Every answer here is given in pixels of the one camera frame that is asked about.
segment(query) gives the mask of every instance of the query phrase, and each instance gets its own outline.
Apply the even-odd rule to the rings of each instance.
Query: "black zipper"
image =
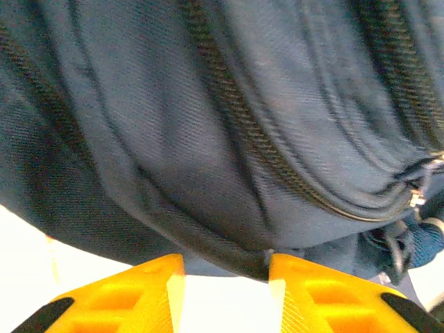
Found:
[[[429,153],[442,155],[443,106],[415,43],[403,2],[362,0],[356,9],[406,134]]]
[[[376,3],[387,2],[392,1],[376,1]],[[206,66],[205,74],[207,85],[212,91],[214,98],[216,98],[217,103],[220,105],[222,112],[224,112],[230,120],[230,124],[239,133],[248,153],[259,161],[263,167],[266,167],[294,194],[305,198],[309,202],[328,212],[352,220],[365,222],[380,222],[396,219],[397,216],[403,213],[409,205],[413,207],[416,203],[422,202],[421,193],[418,193],[417,190],[412,191],[412,188],[410,188],[408,184],[404,184],[405,186],[401,190],[398,189],[397,197],[391,201],[391,204],[388,207],[377,209],[350,205],[338,198],[332,198],[332,196],[328,195],[326,191],[313,186],[312,183],[310,184],[307,178],[301,176],[301,172],[298,173],[290,165],[285,156],[280,152],[279,148],[273,143],[272,137],[263,129],[260,122],[256,119],[253,110],[250,108],[240,87],[236,83],[233,74],[230,72],[223,54],[218,50],[216,41],[212,36],[211,28],[207,23],[203,7],[199,0],[181,1],[181,8],[185,16],[185,22],[189,29],[191,39],[196,45],[198,53],[203,60],[203,64]],[[371,16],[372,13],[366,12],[365,14]],[[392,22],[390,20],[386,21],[386,23],[391,25],[399,24],[397,21]],[[371,28],[371,30],[382,33],[380,29],[377,30],[376,28]],[[403,43],[400,43],[398,47],[400,51],[396,51],[396,53],[401,52],[402,54],[402,50],[404,50]],[[413,47],[414,44],[406,45],[404,52],[410,55],[410,48]],[[416,66],[416,62],[419,61],[419,59],[410,58],[409,61],[410,65],[407,65],[405,68],[416,70],[421,74],[420,83],[428,82],[428,87],[430,87],[431,81],[427,76],[425,67],[419,65],[418,69],[411,68],[414,65]],[[393,73],[390,84],[396,85],[396,87],[399,87],[398,90],[400,92],[404,92],[404,104],[396,102],[398,104],[399,113],[405,113],[405,118],[410,119],[413,117],[415,120],[412,121],[412,123],[408,123],[407,127],[413,127],[418,124],[424,131],[425,129],[428,129],[428,131],[425,132],[429,134],[434,133],[434,123],[441,119],[438,109],[438,99],[433,99],[431,97],[431,92],[426,93],[426,88],[420,83],[417,83],[416,79],[412,78],[413,75],[408,73],[395,75],[397,74],[396,70],[394,70]],[[414,108],[407,108],[405,110],[404,106],[406,105],[412,105]],[[434,118],[430,117],[431,113],[438,114],[436,115],[436,120],[433,120]]]
[[[78,122],[67,105],[68,96],[63,89],[50,83],[31,61],[29,54],[11,38],[5,24],[0,20],[0,52],[12,65],[12,70],[36,100],[37,107],[55,128],[59,136],[78,154],[90,168],[95,168]]]

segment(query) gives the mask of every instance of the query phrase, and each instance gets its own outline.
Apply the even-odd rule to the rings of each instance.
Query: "backpack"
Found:
[[[0,203],[48,235],[259,280],[444,248],[438,1],[9,2]]]

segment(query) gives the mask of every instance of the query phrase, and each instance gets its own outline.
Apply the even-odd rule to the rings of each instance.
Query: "yellow plastic object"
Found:
[[[381,298],[401,293],[290,255],[271,258],[271,292],[283,303],[281,333],[417,333]]]
[[[181,255],[167,255],[58,296],[74,304],[45,333],[178,332],[185,289]]]

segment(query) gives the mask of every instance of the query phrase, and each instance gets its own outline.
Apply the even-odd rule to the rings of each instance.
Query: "textured fabric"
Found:
[[[389,205],[380,192],[426,154],[405,137],[349,1],[202,3],[291,166],[302,160],[351,205]],[[0,203],[29,223],[131,264],[184,253],[194,273],[215,272],[205,258],[266,278],[268,249],[364,277],[381,269],[381,250],[358,233],[392,221],[321,210],[246,153],[208,92],[179,3],[7,1],[0,19],[80,131],[66,133],[0,55]]]
[[[413,233],[415,243],[412,268],[428,264],[444,249],[444,234],[437,226],[421,223],[420,225],[411,225],[409,229]]]

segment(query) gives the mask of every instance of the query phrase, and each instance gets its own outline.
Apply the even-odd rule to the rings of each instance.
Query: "white floor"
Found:
[[[49,241],[1,206],[0,237],[0,333],[11,332],[55,296],[129,268]],[[412,270],[411,278],[427,307],[444,292],[444,253]],[[279,332],[279,311],[265,284],[241,277],[187,276],[180,331]]]

